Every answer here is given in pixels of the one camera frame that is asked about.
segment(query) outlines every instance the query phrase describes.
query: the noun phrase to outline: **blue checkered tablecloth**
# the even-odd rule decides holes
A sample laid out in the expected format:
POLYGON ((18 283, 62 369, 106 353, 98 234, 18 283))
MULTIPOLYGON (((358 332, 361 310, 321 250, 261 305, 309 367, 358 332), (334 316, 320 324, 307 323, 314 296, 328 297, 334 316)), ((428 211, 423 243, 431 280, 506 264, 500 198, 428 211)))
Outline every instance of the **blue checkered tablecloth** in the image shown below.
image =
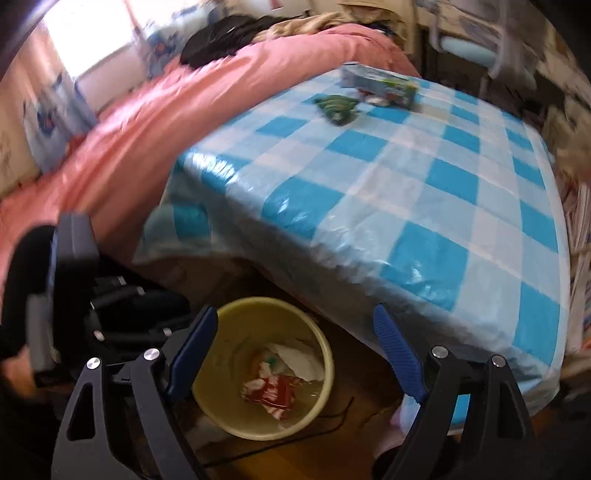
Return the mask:
POLYGON ((434 341, 509 360, 531 411, 556 392, 569 309, 566 229, 540 136, 420 82, 413 111, 313 100, 338 70, 261 103, 178 159, 137 259, 250 258, 379 351, 377 302, 434 341))

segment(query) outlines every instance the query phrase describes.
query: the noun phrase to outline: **pink blanket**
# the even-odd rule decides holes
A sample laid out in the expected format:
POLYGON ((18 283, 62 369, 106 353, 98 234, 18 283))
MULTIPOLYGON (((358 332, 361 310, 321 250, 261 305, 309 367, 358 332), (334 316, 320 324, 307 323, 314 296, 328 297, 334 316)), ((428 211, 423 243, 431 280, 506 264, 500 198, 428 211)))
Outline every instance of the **pink blanket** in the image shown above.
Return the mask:
POLYGON ((21 235, 54 223, 63 211, 90 214, 101 250, 128 261, 183 150, 270 96, 346 61, 418 76, 386 36, 350 24, 250 45, 235 57, 196 71, 178 67, 142 87, 111 110, 59 171, 2 200, 0 291, 21 235))

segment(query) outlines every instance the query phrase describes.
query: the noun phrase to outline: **silver bolt head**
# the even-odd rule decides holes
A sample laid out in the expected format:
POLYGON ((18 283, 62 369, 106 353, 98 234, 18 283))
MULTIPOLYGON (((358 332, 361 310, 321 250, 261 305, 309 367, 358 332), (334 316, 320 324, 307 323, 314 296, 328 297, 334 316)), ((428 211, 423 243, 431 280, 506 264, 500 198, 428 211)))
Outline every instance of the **silver bolt head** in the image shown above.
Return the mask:
POLYGON ((160 350, 157 348, 150 348, 144 352, 144 358, 149 361, 156 360, 159 356, 160 350))
POLYGON ((100 358, 97 358, 95 356, 86 362, 86 368, 88 368, 89 370, 94 370, 95 368, 98 368, 99 365, 100 358))
POLYGON ((507 364, 507 360, 505 360, 504 356, 493 355, 492 356, 492 364, 495 367, 503 368, 507 364))
POLYGON ((433 350, 431 350, 431 353, 433 354, 433 356, 435 358, 445 358, 448 356, 449 354, 449 350, 447 348, 445 348, 444 346, 441 345, 437 345, 433 347, 433 350))

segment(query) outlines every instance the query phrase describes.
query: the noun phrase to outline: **green toy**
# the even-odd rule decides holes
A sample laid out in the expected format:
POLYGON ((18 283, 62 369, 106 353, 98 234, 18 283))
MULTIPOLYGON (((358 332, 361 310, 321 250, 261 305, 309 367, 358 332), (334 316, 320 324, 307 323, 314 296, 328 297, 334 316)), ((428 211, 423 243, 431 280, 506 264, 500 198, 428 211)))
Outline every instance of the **green toy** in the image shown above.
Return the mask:
POLYGON ((344 95, 329 95, 315 98, 314 103, 320 107, 331 123, 341 126, 353 120, 355 106, 359 101, 344 95))

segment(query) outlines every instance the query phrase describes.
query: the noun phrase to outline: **chair leg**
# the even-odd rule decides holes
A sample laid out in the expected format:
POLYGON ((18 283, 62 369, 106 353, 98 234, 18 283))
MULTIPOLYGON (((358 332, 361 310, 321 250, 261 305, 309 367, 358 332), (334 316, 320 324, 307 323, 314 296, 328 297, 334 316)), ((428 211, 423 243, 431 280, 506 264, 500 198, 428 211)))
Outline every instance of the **chair leg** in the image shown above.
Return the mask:
POLYGON ((480 79, 480 90, 478 91, 478 98, 481 100, 486 100, 488 95, 488 86, 491 83, 491 78, 488 75, 484 75, 480 79))

